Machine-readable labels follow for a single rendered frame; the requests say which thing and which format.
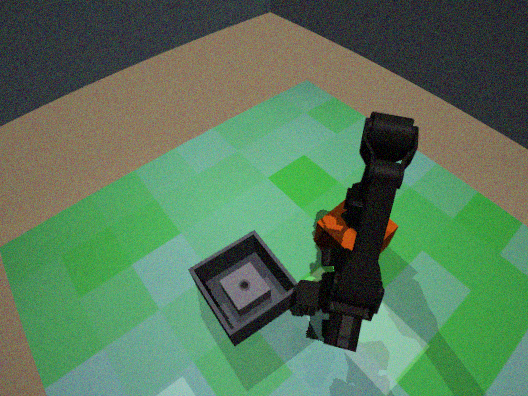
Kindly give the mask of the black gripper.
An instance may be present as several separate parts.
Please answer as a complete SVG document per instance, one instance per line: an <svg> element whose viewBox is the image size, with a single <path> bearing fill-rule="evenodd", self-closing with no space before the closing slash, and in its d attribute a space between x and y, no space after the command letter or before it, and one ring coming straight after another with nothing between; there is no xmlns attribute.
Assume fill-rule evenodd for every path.
<svg viewBox="0 0 528 396"><path fill-rule="evenodd" d="M351 250L349 248L342 247L331 247L325 248L321 251L321 264L322 266L334 266L334 272L322 273L321 280L330 281L331 288L336 271L340 271L343 258L349 254ZM331 288L327 294L327 300L329 302L329 297L331 293ZM326 329L327 329L328 320L322 320L321 329L322 336L325 338Z"/></svg>

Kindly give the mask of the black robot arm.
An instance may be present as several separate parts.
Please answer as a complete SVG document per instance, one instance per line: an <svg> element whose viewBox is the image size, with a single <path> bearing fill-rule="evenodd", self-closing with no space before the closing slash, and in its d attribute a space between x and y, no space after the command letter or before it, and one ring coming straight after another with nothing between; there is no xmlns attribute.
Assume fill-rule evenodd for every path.
<svg viewBox="0 0 528 396"><path fill-rule="evenodd" d="M299 314L330 311L323 344L356 352L362 320L371 321L378 314L385 292L378 259L396 191L418 148L414 121L374 111L366 117L359 149L363 177L347 189L343 208L347 210L340 216L357 232L353 250L335 272L332 288L327 280L298 283Z"/></svg>

